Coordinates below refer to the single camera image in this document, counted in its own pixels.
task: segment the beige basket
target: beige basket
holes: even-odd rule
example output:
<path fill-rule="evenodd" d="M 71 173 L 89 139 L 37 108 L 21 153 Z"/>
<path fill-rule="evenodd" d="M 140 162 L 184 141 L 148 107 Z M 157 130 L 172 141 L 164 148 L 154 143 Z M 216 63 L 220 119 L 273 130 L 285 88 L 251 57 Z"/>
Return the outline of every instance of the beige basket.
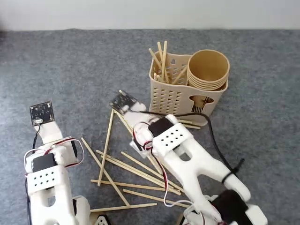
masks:
<path fill-rule="evenodd" d="M 156 57 L 160 59 L 159 52 L 155 53 Z M 167 53 L 166 56 L 166 70 L 171 81 L 176 79 L 180 71 L 188 64 L 191 55 L 176 55 Z M 220 88 L 220 90 L 206 91 L 198 88 L 187 86 L 188 78 L 185 73 L 179 80 L 179 85 L 171 85 L 155 81 L 154 73 L 159 74 L 159 67 L 152 59 L 151 68 L 149 72 L 150 85 L 151 85 L 151 105 L 150 110 L 157 113 L 167 114 L 182 114 L 191 113 L 194 105 L 199 103 L 191 99 L 203 99 L 203 96 L 209 97 L 213 102 L 206 103 L 202 109 L 202 113 L 210 116 L 216 107 L 223 92 L 227 90 L 228 80 Z M 207 121 L 205 118 L 197 115 L 186 116 L 182 118 L 191 121 L 195 125 L 204 126 Z"/>

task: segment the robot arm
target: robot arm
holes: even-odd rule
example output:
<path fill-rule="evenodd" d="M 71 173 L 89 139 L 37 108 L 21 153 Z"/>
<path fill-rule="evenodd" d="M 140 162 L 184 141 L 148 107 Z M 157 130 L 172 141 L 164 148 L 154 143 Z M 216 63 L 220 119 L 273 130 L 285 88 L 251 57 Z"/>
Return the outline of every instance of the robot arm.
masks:
<path fill-rule="evenodd" d="M 35 115 L 49 112 L 49 103 L 34 106 Z M 63 138 L 55 121 L 38 119 L 43 146 L 24 156 L 32 225 L 90 225 L 90 205 L 86 198 L 72 198 L 67 167 L 80 164 L 77 159 L 77 139 Z"/>
<path fill-rule="evenodd" d="M 182 184 L 185 194 L 193 202 L 185 211 L 189 224 L 216 225 L 222 221 L 229 225 L 267 224 L 259 207 L 246 205 L 245 202 L 251 197 L 248 188 L 222 162 L 214 159 L 175 116 L 167 115 L 159 119 L 149 113 L 144 114 L 145 105 L 123 91 L 111 106 L 133 127 L 134 137 L 130 146 L 143 158 L 150 154 L 151 149 Z M 184 153 L 189 156 L 188 161 L 180 158 Z M 214 200 L 207 199 L 199 185 L 200 174 L 224 181 L 231 191 L 225 191 Z"/>

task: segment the paper cup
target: paper cup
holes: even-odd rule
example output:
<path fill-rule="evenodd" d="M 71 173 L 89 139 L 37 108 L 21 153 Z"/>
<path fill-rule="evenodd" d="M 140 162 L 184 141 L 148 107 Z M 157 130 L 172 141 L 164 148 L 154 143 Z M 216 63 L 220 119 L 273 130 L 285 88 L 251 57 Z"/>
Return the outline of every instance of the paper cup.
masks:
<path fill-rule="evenodd" d="M 200 50 L 188 61 L 187 77 L 198 88 L 219 88 L 226 82 L 229 68 L 229 60 L 222 53 L 215 50 Z"/>

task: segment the perforated basket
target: perforated basket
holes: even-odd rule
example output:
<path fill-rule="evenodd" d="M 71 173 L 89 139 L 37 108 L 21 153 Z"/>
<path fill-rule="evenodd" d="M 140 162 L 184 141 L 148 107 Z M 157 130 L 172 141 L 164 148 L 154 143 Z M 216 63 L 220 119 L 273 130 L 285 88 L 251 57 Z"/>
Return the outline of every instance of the perforated basket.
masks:
<path fill-rule="evenodd" d="M 155 53 L 156 57 L 160 59 L 159 52 Z M 167 53 L 166 56 L 166 70 L 170 77 L 170 82 L 174 81 L 181 70 L 188 64 L 188 60 L 191 55 L 176 55 Z M 154 80 L 154 73 L 160 74 L 157 63 L 152 59 L 151 68 L 149 72 L 150 85 L 151 85 L 151 105 L 150 110 L 157 113 L 166 114 L 182 114 L 191 113 L 194 110 L 193 106 L 198 102 L 194 96 L 198 99 L 208 97 L 212 99 L 212 102 L 206 103 L 201 112 L 210 116 L 214 108 L 216 107 L 223 92 L 227 90 L 228 80 L 220 88 L 220 90 L 205 91 L 198 88 L 187 86 L 188 78 L 185 73 L 177 82 L 176 85 L 166 84 Z M 204 126 L 207 121 L 205 118 L 197 115 L 191 115 L 183 118 L 189 120 L 195 125 Z"/>

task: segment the bamboo skewer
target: bamboo skewer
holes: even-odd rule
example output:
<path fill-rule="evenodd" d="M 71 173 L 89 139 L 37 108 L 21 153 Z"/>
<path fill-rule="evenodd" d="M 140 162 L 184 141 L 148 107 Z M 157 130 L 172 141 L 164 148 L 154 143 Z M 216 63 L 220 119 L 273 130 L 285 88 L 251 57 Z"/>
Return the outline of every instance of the bamboo skewer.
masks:
<path fill-rule="evenodd" d="M 96 150 L 96 153 L 99 153 L 99 154 L 101 155 L 101 157 L 103 157 L 103 152 L 101 152 L 101 151 L 99 151 L 99 150 Z M 106 155 L 106 157 L 107 157 L 107 159 L 110 159 L 110 161 L 113 161 L 113 162 L 115 162 L 115 163 L 117 163 L 117 164 L 119 164 L 119 165 L 122 165 L 122 166 L 128 168 L 130 171 L 135 171 L 136 173 L 142 174 L 142 175 L 148 177 L 149 179 L 158 182 L 159 184 L 163 185 L 163 187 L 165 186 L 165 185 L 164 185 L 164 182 L 162 182 L 161 180 L 159 180 L 159 179 L 157 179 L 157 178 L 155 178 L 155 177 L 152 177 L 152 176 L 150 176 L 149 174 L 147 174 L 147 173 L 145 173 L 145 172 L 143 172 L 143 171 L 140 171 L 140 170 L 134 168 L 133 166 L 130 166 L 130 165 L 128 165 L 128 164 L 126 164 L 126 163 L 124 163 L 124 162 L 122 162 L 122 161 L 120 161 L 120 160 L 118 160 L 118 159 L 116 159 L 116 158 L 114 158 L 114 157 L 111 157 L 111 156 L 109 156 L 109 155 Z"/>
<path fill-rule="evenodd" d="M 101 163 L 100 163 L 99 159 L 96 157 L 95 153 L 92 151 L 92 149 L 90 148 L 90 146 L 88 145 L 88 143 L 85 141 L 85 139 L 83 137 L 81 138 L 81 140 L 82 140 L 83 144 L 85 145 L 85 147 L 90 152 L 90 154 L 93 156 L 93 158 L 96 161 L 96 163 L 98 164 L 98 166 L 101 167 Z M 107 171 L 105 169 L 103 169 L 103 173 L 107 177 L 107 179 L 109 180 L 109 182 L 111 182 L 113 188 L 116 190 L 116 192 L 118 193 L 118 195 L 120 196 L 120 198 L 123 200 L 123 202 L 125 203 L 125 205 L 129 206 L 130 205 L 129 202 L 126 200 L 126 198 L 124 197 L 124 195 L 122 194 L 122 192 L 119 190 L 119 188 L 117 187 L 117 185 L 113 182 L 112 178 L 110 177 L 110 175 L 107 173 Z"/>
<path fill-rule="evenodd" d="M 163 50 L 161 48 L 161 44 L 159 41 L 157 43 L 157 47 L 158 47 L 158 51 L 159 51 L 160 60 L 163 61 Z"/>
<path fill-rule="evenodd" d="M 102 208 L 102 209 L 94 209 L 90 210 L 90 212 L 105 212 L 105 211 L 113 211 L 113 210 L 127 210 L 127 209 L 135 209 L 135 208 L 143 208 L 149 206 L 155 206 L 157 203 L 148 203 L 148 204 L 139 204 L 139 205 L 128 205 L 128 206 L 118 206 L 118 207 L 110 207 L 110 208 Z"/>
<path fill-rule="evenodd" d="M 150 167 L 146 166 L 145 164 L 141 163 L 140 161 L 138 161 L 137 159 L 133 158 L 132 156 L 128 155 L 125 152 L 121 152 L 122 155 L 124 155 L 125 157 L 127 157 L 128 159 L 130 159 L 131 161 L 135 162 L 136 164 L 140 165 L 141 167 L 143 167 L 144 169 L 148 170 L 150 173 L 154 174 L 155 176 L 159 177 L 160 179 L 164 180 L 164 177 L 162 175 L 160 175 L 158 172 L 152 170 Z M 173 183 L 172 181 L 169 180 L 169 184 L 172 185 L 174 188 L 180 190 L 181 192 L 183 191 L 183 188 L 181 188 L 180 186 L 178 186 L 177 184 Z"/>
<path fill-rule="evenodd" d="M 105 158 L 107 154 L 107 149 L 108 149 L 108 143 L 109 143 L 109 137 L 111 135 L 111 130 L 112 130 L 112 124 L 113 124 L 113 112 L 114 110 L 112 109 L 111 116 L 109 118 L 109 124 L 108 124 L 108 130 L 107 130 L 107 136 L 106 136 L 106 141 L 105 141 L 105 146 L 104 146 L 104 154 L 101 162 L 101 167 L 100 167 L 100 173 L 99 173 L 99 178 L 98 178 L 98 187 L 101 184 L 102 180 L 102 175 L 103 175 L 103 170 L 104 170 L 104 164 L 105 164 Z"/>
<path fill-rule="evenodd" d="M 176 82 L 184 75 L 184 73 L 187 71 L 188 66 L 185 66 L 183 70 L 178 74 L 176 79 L 172 82 L 172 84 L 176 84 Z"/>
<path fill-rule="evenodd" d="M 92 183 L 98 183 L 98 180 L 90 180 Z M 109 184 L 111 183 L 106 180 L 102 180 L 101 184 Z M 117 186 L 122 186 L 122 187 L 128 187 L 128 188 L 141 188 L 141 189 L 148 189 L 148 190 L 156 190 L 156 191 L 165 191 L 165 188 L 163 187 L 153 187 L 153 186 L 145 186 L 145 185 L 138 185 L 138 184 L 128 184 L 128 183 L 120 183 L 120 182 L 115 182 Z"/>
<path fill-rule="evenodd" d="M 155 201 L 164 202 L 163 198 L 158 198 L 158 197 L 151 196 L 151 195 L 145 195 L 145 194 L 142 194 L 142 193 L 139 193 L 139 192 L 136 192 L 136 191 L 130 191 L 130 190 L 127 190 L 127 189 L 123 189 L 123 192 L 128 193 L 128 194 L 132 194 L 132 195 L 137 195 L 137 196 L 144 197 L 144 198 L 149 198 L 149 199 L 152 199 L 152 200 L 155 200 Z M 170 204 L 175 203 L 174 201 L 170 201 L 170 200 L 166 200 L 165 202 L 170 203 Z M 189 207 L 189 205 L 182 204 L 182 203 L 176 203 L 176 205 L 184 207 L 184 208 Z"/>
<path fill-rule="evenodd" d="M 126 127 L 126 129 L 128 130 L 128 132 L 132 135 L 132 128 L 124 120 L 123 116 L 121 114 L 119 114 L 117 111 L 114 111 L 114 112 L 115 112 L 115 114 L 117 114 L 117 116 L 119 117 L 119 119 L 121 120 L 121 122 L 124 124 L 124 126 Z"/>
<path fill-rule="evenodd" d="M 156 57 L 155 53 L 150 48 L 149 48 L 149 52 L 152 55 L 154 61 L 157 63 L 158 68 L 162 71 L 163 68 L 162 68 L 161 63 L 159 62 L 158 58 Z M 163 79 L 157 79 L 157 80 L 160 81 L 160 82 L 162 82 L 162 83 L 164 83 Z"/>
<path fill-rule="evenodd" d="M 154 61 L 157 63 L 158 67 L 161 69 L 161 71 L 163 71 L 163 68 L 158 60 L 158 58 L 156 57 L 156 55 L 154 54 L 154 52 L 152 51 L 152 49 L 149 48 L 149 52 L 152 55 Z"/>
<path fill-rule="evenodd" d="M 149 180 L 149 181 L 151 181 L 152 183 L 155 183 L 155 184 L 161 186 L 162 188 L 165 187 L 165 184 L 164 184 L 162 181 L 160 181 L 160 180 L 158 180 L 158 179 L 156 179 L 156 178 L 150 176 L 149 174 L 147 174 L 147 173 L 145 173 L 145 172 L 142 172 L 142 171 L 140 171 L 140 170 L 137 170 L 137 169 L 135 169 L 135 168 L 132 167 L 132 166 L 129 166 L 129 165 L 125 164 L 125 163 L 121 164 L 121 163 L 119 163 L 119 162 L 117 162 L 117 161 L 115 161 L 115 160 L 112 160 L 109 156 L 107 156 L 107 159 L 106 159 L 106 160 L 107 160 L 108 162 L 112 163 L 112 164 L 115 164 L 115 165 L 117 165 L 117 166 L 119 166 L 119 167 L 121 167 L 121 168 L 123 168 L 123 169 L 129 171 L 129 172 L 132 172 L 132 173 L 134 173 L 134 174 L 136 174 L 136 175 L 138 175 L 138 176 L 140 176 L 140 177 L 143 177 L 144 179 Z M 174 194 L 177 194 L 177 195 L 181 195 L 180 191 L 175 190 L 172 186 L 169 186 L 168 191 L 173 192 Z"/>
<path fill-rule="evenodd" d="M 165 77 L 165 59 L 167 57 L 167 45 L 168 45 L 168 42 L 165 41 L 165 43 L 164 43 L 163 59 L 162 59 L 162 69 L 161 69 L 161 78 L 162 79 L 164 79 L 164 77 Z"/>

